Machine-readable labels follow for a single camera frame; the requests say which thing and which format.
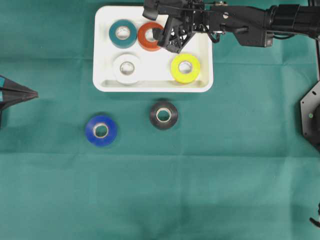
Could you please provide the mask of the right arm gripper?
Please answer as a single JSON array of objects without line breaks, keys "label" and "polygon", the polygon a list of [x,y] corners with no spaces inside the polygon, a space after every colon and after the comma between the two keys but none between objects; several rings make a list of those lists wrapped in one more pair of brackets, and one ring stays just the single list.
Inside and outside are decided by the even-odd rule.
[{"label": "right arm gripper", "polygon": [[157,45],[171,53],[179,54],[196,33],[207,34],[210,40],[213,33],[209,31],[205,3],[202,0],[183,0],[178,14],[167,15],[164,28],[152,29],[153,39]]}]

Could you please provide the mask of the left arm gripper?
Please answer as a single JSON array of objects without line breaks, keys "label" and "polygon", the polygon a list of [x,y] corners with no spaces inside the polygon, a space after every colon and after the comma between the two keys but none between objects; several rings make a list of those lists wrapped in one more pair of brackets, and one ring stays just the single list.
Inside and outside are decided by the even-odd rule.
[{"label": "left arm gripper", "polygon": [[4,76],[0,76],[0,89],[5,91],[19,92],[25,94],[31,94],[35,96],[2,96],[0,98],[0,128],[4,128],[7,125],[7,113],[5,109],[32,99],[36,99],[39,95],[38,92],[14,82]]}]

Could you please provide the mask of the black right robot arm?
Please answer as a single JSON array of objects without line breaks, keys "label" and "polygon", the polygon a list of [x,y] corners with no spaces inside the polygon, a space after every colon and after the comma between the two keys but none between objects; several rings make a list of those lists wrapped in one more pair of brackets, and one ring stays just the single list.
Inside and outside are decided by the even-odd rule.
[{"label": "black right robot arm", "polygon": [[153,28],[157,45],[180,53],[196,34],[206,34],[212,43],[232,33],[241,46],[267,48],[273,40],[303,35],[320,39],[320,7],[299,4],[273,5],[268,9],[252,6],[204,3],[202,0],[146,0],[143,16],[155,21],[167,15],[163,29]]}]

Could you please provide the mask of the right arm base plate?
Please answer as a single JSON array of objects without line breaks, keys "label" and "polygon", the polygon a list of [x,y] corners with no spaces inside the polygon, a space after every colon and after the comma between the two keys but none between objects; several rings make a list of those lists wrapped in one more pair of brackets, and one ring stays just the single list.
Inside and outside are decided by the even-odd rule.
[{"label": "right arm base plate", "polygon": [[318,81],[300,101],[302,135],[320,151],[320,82]]}]

